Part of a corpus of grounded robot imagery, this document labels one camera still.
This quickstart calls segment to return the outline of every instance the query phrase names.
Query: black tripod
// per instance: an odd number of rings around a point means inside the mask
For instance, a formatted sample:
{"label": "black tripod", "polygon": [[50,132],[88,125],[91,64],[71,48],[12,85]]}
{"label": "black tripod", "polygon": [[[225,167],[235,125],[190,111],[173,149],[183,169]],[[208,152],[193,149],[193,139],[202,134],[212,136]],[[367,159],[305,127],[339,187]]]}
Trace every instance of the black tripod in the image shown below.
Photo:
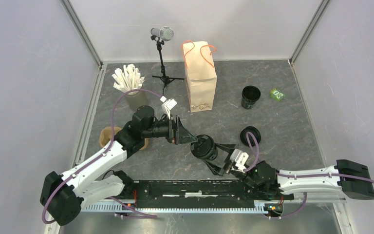
{"label": "black tripod", "polygon": [[166,90],[166,87],[167,85],[169,85],[171,82],[173,82],[174,80],[176,79],[184,79],[184,78],[173,78],[173,77],[168,77],[166,76],[166,68],[164,67],[164,63],[163,63],[163,56],[161,55],[161,49],[162,49],[162,45],[164,45],[164,41],[160,41],[160,38],[152,35],[151,36],[151,40],[154,40],[157,42],[157,50],[158,52],[160,53],[160,61],[161,61],[161,73],[163,74],[162,76],[152,76],[154,78],[160,78],[160,80],[164,83],[164,87],[163,87],[163,96],[164,96],[164,92]]}

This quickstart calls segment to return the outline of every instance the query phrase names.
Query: gray cup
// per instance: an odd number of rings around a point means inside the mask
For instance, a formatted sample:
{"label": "gray cup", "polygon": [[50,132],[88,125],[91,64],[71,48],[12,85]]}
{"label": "gray cup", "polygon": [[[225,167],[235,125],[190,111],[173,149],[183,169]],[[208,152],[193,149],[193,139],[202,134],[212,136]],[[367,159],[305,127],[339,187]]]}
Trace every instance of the gray cup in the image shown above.
{"label": "gray cup", "polygon": [[137,111],[140,106],[147,106],[149,104],[146,92],[138,91],[136,94],[131,95],[131,93],[125,95],[128,106],[132,111]]}

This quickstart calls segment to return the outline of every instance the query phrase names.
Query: concrete floor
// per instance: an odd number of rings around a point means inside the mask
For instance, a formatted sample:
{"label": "concrete floor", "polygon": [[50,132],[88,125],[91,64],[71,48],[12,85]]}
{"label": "concrete floor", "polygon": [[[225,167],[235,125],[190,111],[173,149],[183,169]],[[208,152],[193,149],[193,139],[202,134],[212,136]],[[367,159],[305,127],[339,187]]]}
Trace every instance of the concrete floor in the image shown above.
{"label": "concrete floor", "polygon": [[[151,75],[161,75],[159,63],[136,63],[142,76],[146,77],[143,88],[162,92],[162,82]],[[167,75],[184,78],[182,62],[166,62]],[[94,122],[85,157],[98,150],[99,134],[109,126],[112,105],[122,94],[112,87],[111,75],[123,64],[108,64],[102,84]],[[216,61],[217,88],[213,110],[189,112],[186,84],[176,80],[170,84],[166,97],[174,98],[178,104],[171,111],[179,115],[184,126],[193,134],[207,134],[217,143],[237,144],[237,148],[248,152],[239,139],[240,131],[254,126],[262,135],[261,158],[277,169],[305,170],[320,168],[323,162],[309,123],[303,100],[292,70],[285,60]],[[247,85],[257,86],[262,96],[251,110],[240,106],[242,89]],[[273,100],[269,91],[280,89],[285,95],[281,102]],[[161,102],[148,94],[150,106],[156,116],[162,115]],[[116,126],[123,126],[133,112],[126,101],[115,110]],[[112,165],[114,170],[124,170],[133,179],[204,179],[220,178],[190,152],[189,145],[172,145],[165,139],[151,139],[147,149],[139,151],[126,161]]]}

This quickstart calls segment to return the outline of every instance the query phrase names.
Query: bag handle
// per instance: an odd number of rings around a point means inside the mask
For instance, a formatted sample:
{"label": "bag handle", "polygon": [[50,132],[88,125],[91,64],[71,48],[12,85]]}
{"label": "bag handle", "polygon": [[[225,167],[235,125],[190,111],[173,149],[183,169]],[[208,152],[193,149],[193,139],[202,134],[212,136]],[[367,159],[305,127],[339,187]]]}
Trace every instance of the bag handle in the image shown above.
{"label": "bag handle", "polygon": [[[184,51],[183,51],[183,45],[184,45],[185,43],[193,43],[193,48],[190,49],[189,51],[187,51],[187,52],[184,54]],[[182,51],[182,53],[183,53],[183,60],[184,60],[184,64],[186,65],[186,68],[187,68],[187,69],[188,69],[188,67],[187,67],[187,62],[186,62],[186,55],[187,55],[190,51],[192,51],[195,47],[196,47],[196,45],[194,44],[194,42],[192,42],[192,41],[190,41],[190,40],[185,40],[183,43],[181,43],[181,51]]]}
{"label": "bag handle", "polygon": [[[206,46],[211,47],[211,48],[214,48],[213,51],[210,50],[210,56],[211,56],[214,52],[217,51],[217,48],[214,47],[213,45],[203,45],[202,47],[200,47],[200,54],[201,54],[201,57],[203,57],[203,58],[204,58],[204,56],[203,56],[203,53],[202,53],[201,49],[202,49],[203,47],[206,47]],[[207,61],[206,58],[204,58],[204,60],[214,68],[214,65],[211,64],[209,61]]]}

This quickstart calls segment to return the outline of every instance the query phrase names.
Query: silver microphone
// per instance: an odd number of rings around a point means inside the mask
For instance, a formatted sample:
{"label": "silver microphone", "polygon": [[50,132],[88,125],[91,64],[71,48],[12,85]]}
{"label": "silver microphone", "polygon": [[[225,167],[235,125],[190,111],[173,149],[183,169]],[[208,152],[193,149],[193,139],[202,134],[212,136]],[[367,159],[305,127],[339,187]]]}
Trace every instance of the silver microphone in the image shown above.
{"label": "silver microphone", "polygon": [[151,28],[151,35],[161,38],[163,41],[169,41],[173,39],[174,32],[170,27],[165,26],[162,28]]}

